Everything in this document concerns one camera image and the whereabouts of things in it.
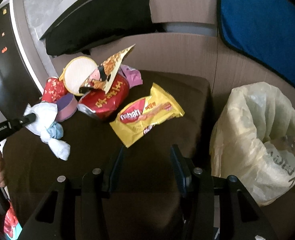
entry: black cabinet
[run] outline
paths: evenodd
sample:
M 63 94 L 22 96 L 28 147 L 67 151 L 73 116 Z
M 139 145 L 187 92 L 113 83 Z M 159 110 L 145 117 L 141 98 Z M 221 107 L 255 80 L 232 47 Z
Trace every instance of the black cabinet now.
M 0 9 L 0 111 L 7 119 L 19 117 L 40 96 L 18 50 L 7 4 Z

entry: paper fan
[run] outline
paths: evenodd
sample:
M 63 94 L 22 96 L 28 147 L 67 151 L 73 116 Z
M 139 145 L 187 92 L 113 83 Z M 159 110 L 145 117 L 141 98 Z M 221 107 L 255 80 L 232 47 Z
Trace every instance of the paper fan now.
M 77 57 L 72 59 L 63 69 L 59 80 L 63 80 L 66 89 L 70 93 L 82 96 L 83 94 L 79 93 L 79 88 L 96 68 L 97 64 L 91 58 Z

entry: metal screw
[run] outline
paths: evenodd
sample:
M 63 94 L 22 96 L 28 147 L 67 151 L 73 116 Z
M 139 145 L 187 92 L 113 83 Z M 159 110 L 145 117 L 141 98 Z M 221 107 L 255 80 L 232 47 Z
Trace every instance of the metal screw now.
M 193 172 L 195 174 L 202 174 L 203 170 L 201 168 L 194 168 Z
M 102 170 L 101 170 L 100 168 L 95 168 L 95 169 L 92 170 L 92 173 L 93 173 L 93 174 L 100 174 L 101 171 L 102 171 Z
M 238 181 L 238 178 L 236 176 L 234 176 L 234 175 L 230 175 L 229 176 L 229 181 L 231 181 L 231 182 L 237 182 Z
M 59 177 L 57 178 L 57 181 L 58 181 L 58 182 L 63 182 L 65 179 L 66 179 L 66 177 L 62 175 L 62 176 L 59 176 Z

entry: yellowish plastic bag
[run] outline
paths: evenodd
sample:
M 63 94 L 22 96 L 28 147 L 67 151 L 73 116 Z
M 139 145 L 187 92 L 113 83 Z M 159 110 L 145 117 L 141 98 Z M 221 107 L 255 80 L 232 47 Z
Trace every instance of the yellowish plastic bag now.
M 236 175 L 259 205 L 295 185 L 295 110 L 265 82 L 234 88 L 214 126 L 210 142 L 212 175 Z

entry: red tin can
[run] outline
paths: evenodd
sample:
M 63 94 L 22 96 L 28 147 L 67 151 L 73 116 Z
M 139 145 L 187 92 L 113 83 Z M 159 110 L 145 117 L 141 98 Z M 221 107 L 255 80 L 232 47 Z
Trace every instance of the red tin can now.
M 42 101 L 55 103 L 61 97 L 68 93 L 63 80 L 59 81 L 57 77 L 49 77 L 46 80 Z

